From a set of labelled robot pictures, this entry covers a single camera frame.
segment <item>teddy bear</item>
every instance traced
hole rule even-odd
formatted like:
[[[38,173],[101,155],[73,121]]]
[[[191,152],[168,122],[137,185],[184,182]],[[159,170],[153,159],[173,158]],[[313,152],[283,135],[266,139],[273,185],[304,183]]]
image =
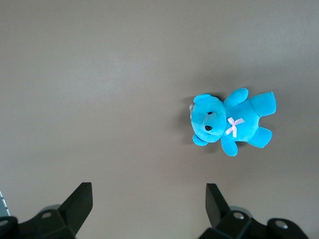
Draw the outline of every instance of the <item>teddy bear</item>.
[[[224,102],[210,94],[196,96],[189,107],[193,142],[206,146],[220,139],[229,156],[237,155],[237,141],[264,148],[272,132],[260,127],[259,119],[276,112],[276,99],[273,92],[247,97],[246,88],[237,89]]]

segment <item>teddy bear nose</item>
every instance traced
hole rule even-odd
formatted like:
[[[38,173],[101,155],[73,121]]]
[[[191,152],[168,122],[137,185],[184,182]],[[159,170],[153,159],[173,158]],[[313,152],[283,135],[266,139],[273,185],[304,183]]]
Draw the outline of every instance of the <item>teddy bear nose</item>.
[[[206,126],[205,126],[205,130],[206,130],[206,131],[211,131],[212,129],[213,129],[212,126],[209,126],[209,125],[206,125]]]

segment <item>teddy bear arm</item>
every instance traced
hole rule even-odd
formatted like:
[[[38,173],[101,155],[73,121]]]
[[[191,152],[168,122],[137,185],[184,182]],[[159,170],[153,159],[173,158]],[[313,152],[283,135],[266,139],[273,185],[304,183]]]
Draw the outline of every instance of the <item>teddy bear arm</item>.
[[[221,146],[224,150],[224,152],[228,155],[228,156],[236,156],[238,153],[238,147],[236,145],[236,143],[232,140],[230,140],[228,137],[223,136],[221,139]]]
[[[246,88],[240,88],[231,93],[224,101],[225,107],[232,107],[243,102],[248,97],[248,90]]]

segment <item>teddy bear head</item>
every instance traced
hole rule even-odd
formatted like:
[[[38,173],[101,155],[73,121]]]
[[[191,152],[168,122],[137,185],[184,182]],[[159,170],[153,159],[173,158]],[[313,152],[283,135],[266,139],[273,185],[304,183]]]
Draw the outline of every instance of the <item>teddy bear head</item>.
[[[190,110],[191,125],[197,137],[209,143],[218,141],[226,127],[223,103],[217,97],[203,94],[194,98]]]

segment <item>teddy bear ear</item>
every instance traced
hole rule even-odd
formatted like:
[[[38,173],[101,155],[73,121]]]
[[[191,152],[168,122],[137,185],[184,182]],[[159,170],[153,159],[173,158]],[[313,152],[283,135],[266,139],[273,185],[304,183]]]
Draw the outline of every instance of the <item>teddy bear ear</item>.
[[[196,134],[194,134],[194,136],[193,136],[193,142],[195,144],[197,144],[198,146],[206,146],[206,145],[208,145],[207,142],[201,140]]]
[[[198,101],[200,101],[202,99],[210,98],[210,97],[211,97],[210,94],[202,94],[202,95],[196,96],[194,98],[194,103],[196,104]]]

